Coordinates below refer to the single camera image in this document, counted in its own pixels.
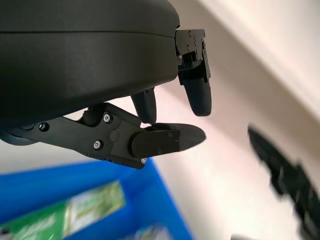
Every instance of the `white wall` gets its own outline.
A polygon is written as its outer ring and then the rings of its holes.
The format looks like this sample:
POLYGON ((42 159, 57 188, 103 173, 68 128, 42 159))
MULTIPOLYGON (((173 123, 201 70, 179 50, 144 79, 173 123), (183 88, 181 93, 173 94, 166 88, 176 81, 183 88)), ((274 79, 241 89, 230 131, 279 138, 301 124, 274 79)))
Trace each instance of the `white wall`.
MULTIPOLYGON (((214 112, 195 117, 178 81, 156 88, 158 121, 203 128, 207 140, 185 152, 159 157, 156 164, 192 233, 199 240, 228 240, 242 234, 257 240, 296 240, 292 205, 276 198, 267 170, 249 148, 248 123, 303 162, 320 186, 320 127, 220 21, 194 0, 171 0, 185 28, 205 28, 212 71, 214 112)), ((134 113, 130 98, 113 101, 134 113)), ((37 143, 0 143, 0 172, 78 162, 78 153, 37 143)))

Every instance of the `screw head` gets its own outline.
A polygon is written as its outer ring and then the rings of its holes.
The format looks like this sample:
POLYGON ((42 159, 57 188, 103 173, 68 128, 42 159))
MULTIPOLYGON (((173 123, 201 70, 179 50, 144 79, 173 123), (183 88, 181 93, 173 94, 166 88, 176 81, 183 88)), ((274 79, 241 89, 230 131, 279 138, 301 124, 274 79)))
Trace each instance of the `screw head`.
POLYGON ((98 149, 101 148, 101 145, 102 145, 101 142, 100 142, 99 140, 97 140, 97 141, 94 142, 93 148, 94 148, 95 150, 98 150, 98 149))
POLYGON ((103 116, 103 121, 107 124, 111 123, 112 122, 112 117, 109 113, 106 113, 104 116, 103 116))
POLYGON ((50 128, 50 125, 47 122, 42 122, 39 124, 39 130, 41 132, 45 133, 45 132, 49 131, 49 128, 50 128))

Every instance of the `green package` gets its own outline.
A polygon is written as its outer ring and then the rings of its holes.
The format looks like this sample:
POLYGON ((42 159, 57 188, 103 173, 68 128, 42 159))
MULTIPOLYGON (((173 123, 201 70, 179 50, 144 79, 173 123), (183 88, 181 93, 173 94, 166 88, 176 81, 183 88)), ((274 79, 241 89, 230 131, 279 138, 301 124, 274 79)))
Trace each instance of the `green package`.
POLYGON ((121 184, 107 184, 0 226, 0 240, 61 240, 125 204, 121 184))

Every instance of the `black bracket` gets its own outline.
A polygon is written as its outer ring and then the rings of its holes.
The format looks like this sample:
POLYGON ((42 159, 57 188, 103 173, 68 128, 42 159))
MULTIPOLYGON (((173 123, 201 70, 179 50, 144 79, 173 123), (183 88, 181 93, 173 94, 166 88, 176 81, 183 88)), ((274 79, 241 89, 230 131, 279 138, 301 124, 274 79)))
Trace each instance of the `black bracket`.
POLYGON ((271 142, 252 126, 248 128, 250 143, 270 169, 271 184, 279 196, 288 195, 301 220, 301 233, 306 240, 320 240, 320 200, 300 164, 292 165, 271 142))
POLYGON ((177 30, 175 33, 179 81, 196 116, 208 116, 212 109, 211 73, 205 37, 203 29, 177 30))
POLYGON ((11 144, 46 143, 136 169, 143 168, 148 157, 180 152, 206 139, 204 132, 193 125, 157 123, 147 128, 140 125, 139 117, 102 103, 90 107, 77 121, 58 117, 8 129, 4 136, 11 144))

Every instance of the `blue plastic bin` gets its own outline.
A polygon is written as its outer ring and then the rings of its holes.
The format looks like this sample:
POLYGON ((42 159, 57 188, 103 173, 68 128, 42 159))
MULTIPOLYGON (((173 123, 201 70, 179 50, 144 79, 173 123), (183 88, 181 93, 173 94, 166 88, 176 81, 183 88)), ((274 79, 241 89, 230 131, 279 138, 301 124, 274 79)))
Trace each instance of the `blue plastic bin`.
POLYGON ((192 239, 151 159, 142 170, 95 161, 0 175, 0 225, 115 180, 125 207, 68 240, 117 240, 154 224, 175 240, 192 239))

